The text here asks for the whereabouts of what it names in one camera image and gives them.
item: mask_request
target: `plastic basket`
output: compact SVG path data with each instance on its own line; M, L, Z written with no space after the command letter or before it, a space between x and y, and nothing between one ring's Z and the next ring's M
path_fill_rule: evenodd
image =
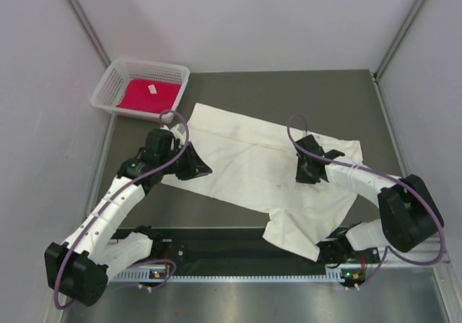
M128 116L148 121L159 121L158 113L118 108L128 83L133 79L149 79L181 85L172 109L176 110L189 79L189 69L185 66L159 63L155 61L139 61L119 58L106 69L90 99L91 104L118 116ZM173 115L162 117L162 121L170 123Z

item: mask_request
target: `table surface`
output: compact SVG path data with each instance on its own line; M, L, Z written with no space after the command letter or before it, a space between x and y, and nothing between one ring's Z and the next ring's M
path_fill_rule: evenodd
M400 174L367 70L192 74L178 110L188 119L196 103L283 125L293 113L304 113L310 130L359 140L366 165ZM98 199L120 164L136 154L154 126L148 121L116 119ZM344 224L377 217L375 206L358 197ZM248 227L264 226L267 221L267 214L161 184L128 214L122 227Z
M383 269L359 292L319 283L171 283L150 295L111 288L92 307L71 306L62 322L448 323L436 287L433 270L421 268Z
M304 113L314 132L358 139L367 165L400 173L368 71L192 74L178 110L188 118L195 103L277 124ZM117 118L100 196L152 127ZM371 203L357 199L344 224L377 217ZM245 227L267 220L262 213L159 185L123 226ZM89 309L73 305L63 322L448 322L436 288L432 269L384 269L359 293L307 283L173 283L152 295L117 290Z

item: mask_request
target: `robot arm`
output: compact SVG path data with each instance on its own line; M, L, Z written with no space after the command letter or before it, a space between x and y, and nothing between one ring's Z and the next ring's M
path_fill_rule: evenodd
M148 133L145 146L136 157L121 165L109 190L88 218L61 244L52 243L46 249L45 266L50 288L54 288L64 258L75 243L64 265L59 291L88 306L101 297L108 282L120 271L151 254L153 240L143 231L131 233L118 244L108 246L108 242L131 209L165 174L189 180L212 173L189 143L172 165L145 175L172 160L185 145L184 141L181 126L171 130L167 127L153 129Z
M344 235L353 250L391 245L399 251L408 252L437 232L435 223L422 204L398 184L374 173L358 170L358 163L342 152L332 150L325 153L313 135L303 137L297 144L321 157L352 165L348 168L325 163L297 151L297 182L315 184L323 179L363 196L379 209L380 219L353 226ZM415 175L406 178L393 177L417 191L430 205L441 225L444 225L421 178Z

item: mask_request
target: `wire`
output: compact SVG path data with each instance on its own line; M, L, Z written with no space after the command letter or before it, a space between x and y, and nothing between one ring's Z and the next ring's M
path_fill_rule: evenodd
M383 252L382 259L379 261L377 267L374 269L374 271L372 271L372 274L370 274L369 277L366 278L366 280L363 283L358 285L358 288L364 288L366 285L368 285L370 283L370 281L372 281L372 279L375 276L377 276L377 274L378 274L380 268L382 267L383 263L385 263L385 258L387 257L388 250L390 250L390 247L385 247L385 251Z
M367 270L366 257L363 253L361 253L361 270L363 273L366 273Z
M299 150L301 153L303 153L305 155L309 155L310 157L315 158L315 159L320 160L320 161L323 161L325 163L336 164L336 165L344 166L346 168L352 168L354 166L355 168L357 168L357 170L365 171L367 173L373 173L374 175L386 178L387 180L389 180L389 181L391 181L391 182L393 182L395 184L398 184L399 186L405 188L409 193L411 193L420 202L420 204L422 204L422 206L425 208L425 210L427 211L429 216L432 218L433 223L436 225L438 235L440 237L440 250L438 252L438 255L433 260L430 260L428 262L418 262L418 261L415 261L415 260L412 260L412 259L407 259L406 257L403 257L401 254L399 254L398 251L396 251L395 249L392 249L391 247L387 247L387 249L385 249L384 255L386 256L388 251L390 251L396 257L398 257L399 259L401 259L401 260L403 260L403 261L405 261L405 262L407 262L409 264L412 264L412 265L424 265L425 266L425 265L437 264L443 258L444 254L445 254L446 238L445 238L445 234L443 232L443 227L441 226L440 221L438 220L436 214L433 212L432 208L424 200L424 198L422 198L420 196L420 194L417 193L408 184L405 184L404 182L398 180L397 178L394 178L394 177L388 175L387 173L382 173L381 171L378 171L378 170L375 170L375 169L372 169L372 168L368 168L367 166L357 166L356 164L348 164L348 163L339 162L337 160L324 158L324 157L321 157L320 155L316 155L314 153L311 153L311 152L305 150L303 147L299 146L298 143L296 143L296 141L294 140L294 138L292 137L292 134L290 132L290 127L291 127L291 125L292 125L292 123L293 123L293 121L294 121L294 119L296 117L300 117L303 120L303 123L304 123L304 126L305 126L304 130L306 132L308 132L308 122L307 122L306 118L302 114L297 113L295 115L292 115L290 117L290 119L289 119L289 122L287 124L287 136L289 137L290 142L294 145L294 147L297 150ZM371 277L375 276L375 274L377 272L377 269L380 269L380 267L382 266L380 263L379 263L379 265L380 266L377 266L375 271L372 273Z
M155 287L152 287L152 290L158 290L158 289L164 287L167 284L167 281L175 274L176 263L173 260L171 260L171 259L150 259L150 260L147 260L145 262L135 263L135 264L131 265L130 267L142 267L144 265L163 264L163 263L168 263L168 264L172 265L173 268L168 272L168 275L165 277L165 279L161 283L159 283Z
M163 111L161 114L160 114L160 118L159 118L159 122L160 122L160 126L163 126L163 122L162 122L162 117L164 115L166 115L167 113L173 113L175 116L177 116L179 119L180 119L180 122L184 125L185 127L185 130L186 130L186 139L185 139L185 144L181 147L180 151L177 153L177 155L175 157L173 157L172 159L170 159L169 161L167 161L166 163L162 164L161 166L155 168L155 169L152 169L151 171L147 171L146 173L138 176L137 178L134 178L133 180L131 180L130 182L128 182L127 184L124 184L118 191L116 191L112 196L111 198L101 207L101 209L97 212L98 215L101 215L107 208L108 206L110 205L110 202L113 201L116 197L118 197L118 195L120 193L122 193L125 189L127 189L128 187L130 187L132 184L135 184L136 182L142 180L143 178L146 178L148 176L151 176L155 173L158 173L159 171L162 171L164 170L166 167L172 165L178 158L181 157L181 155L183 155L183 153L186 151L186 148L187 146L189 145L189 128L188 128L188 125L186 123L186 120L183 118L183 116L181 114L179 114L177 111L174 111L174 110L165 110ZM80 241L83 239L85 233L92 227L92 225L97 221L97 217L93 217L89 222L88 224L85 226L85 228L82 229L82 232L80 233L79 236L77 236L75 242L69 247L69 250L67 251L66 253L66 256L64 256L64 259L61 263L61 266L59 267L59 270L58 270L58 274L56 276L56 281L55 281L55 285L54 285L54 288L53 288L53 300L54 300L54 303L55 303L55 307L58 309L58 310L64 310L66 308L68 308L70 305L73 304L74 300L70 300L68 303L65 303L64 305L61 305L59 303L59 285L61 284L61 280L63 279L63 274L64 274L64 270L66 269L66 265L69 261L69 258L71 257L72 255L72 252L74 252L75 248L79 245Z

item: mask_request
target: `purple cable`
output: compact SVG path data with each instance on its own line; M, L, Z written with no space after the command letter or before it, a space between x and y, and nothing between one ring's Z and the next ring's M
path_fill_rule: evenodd
M114 193L112 195L112 197L110 198L109 201L107 201L102 207L101 209L97 212L98 215L101 215L107 208L108 206L110 205L110 202L113 201L116 197L118 197L118 195L120 193L122 193L125 189L127 189L128 187L130 187L132 184L135 184L136 182L142 180L143 178L146 178L147 176L151 176L155 173L158 173L159 171L162 171L164 170L166 167L172 165L179 157L181 157L181 155L186 151L186 147L189 145L189 128L188 128L188 125L186 123L186 120L183 118L182 115L180 115L178 112L174 111L174 110L165 110L163 111L161 114L160 114L160 117L159 117L159 122L160 122L160 126L163 125L162 123L162 117L164 115L166 115L167 113L173 113L175 116L177 116L179 119L180 119L180 122L185 126L185 130L186 130L186 139L185 139L185 144L181 147L180 151L178 152L178 154L173 157L171 160L169 160L168 162L162 164L161 166L155 168L155 169L152 169L151 171L148 171L146 173L144 173L143 175L141 176L138 176L137 178L131 180L130 182L128 182L127 184L124 184L116 193ZM55 285L54 285L54 288L53 288L53 300L54 300L54 303L55 303L55 306L58 310L64 310L66 308L68 308L70 305L73 304L74 300L70 300L70 302L64 304L64 305L61 305L59 303L59 285L61 284L61 280L63 279L63 274L64 274L64 269L66 268L66 265L67 265L67 262L69 261L69 258L71 257L72 255L72 252L75 250L75 248L77 247L77 245L79 245L80 241L83 239L85 233L92 227L92 225L97 221L97 217L93 217L93 219L91 219L89 221L89 223L85 226L85 228L82 229L82 232L80 233L79 236L77 236L75 242L69 247L69 250L67 251L66 253L66 256L64 256L64 259L61 263L61 266L59 267L59 271L58 271L58 274L56 276L56 281L55 281Z
M404 182L398 180L397 178L394 178L394 177L388 175L387 173L382 173L381 171L371 169L371 168L368 168L368 167L365 167L365 166L356 167L356 165L352 165L352 164L348 164L348 163L339 162L337 160L324 158L324 157L321 157L320 155L315 155L314 153L308 152L307 150L305 150L304 148L302 148L301 146L299 146L295 142L294 138L292 137L292 134L290 133L290 127L291 127L292 122L293 122L295 117L301 117L301 119L303 120L303 123L305 125L305 131L306 132L308 131L308 122L307 122L306 118L302 114L297 113L295 115L292 115L292 117L290 117L289 123L287 124L287 136L289 137L290 142L294 145L294 147L297 150L299 150L301 153L309 155L310 157L315 158L317 160L321 160L321 161L326 162L326 163L332 163L332 164L344 166L346 168L352 168L353 166L355 166L355 168L357 168L357 170L362 170L362 171L365 171L367 173L373 173L373 174L375 174L377 176L381 176L383 178L386 178L387 180L389 180L389 181L391 181L391 182L393 182L395 184L398 184L399 186L405 188L409 193L414 195L414 197L422 204L422 206L425 208L427 213L430 215L430 217L433 220L433 223L436 225L436 228L438 230L438 235L440 236L440 251L438 252L438 255L433 260L430 260L428 262L417 262L417 261L412 260L412 259L407 259L407 258L401 256L396 250L392 249L391 247L387 247L390 250L391 253L393 253L399 259L401 259L401 260L403 260L403 261L405 261L405 262L407 262L409 264L412 264L412 265L434 265L434 264L437 264L443 258L444 254L445 254L445 250L446 250L446 239L445 239L445 234L443 232L443 227L441 226L441 223L438 220L436 214L433 212L432 208L428 205L428 203L424 200L424 198L422 198L420 196L419 193L417 193L414 189L412 189L408 184L405 184ZM386 254L387 254L387 250L385 250L384 257L382 258L380 263L384 263ZM374 271L374 273L372 275L375 276L375 273L376 273L376 271L378 269L380 269L379 266L377 266L376 270Z

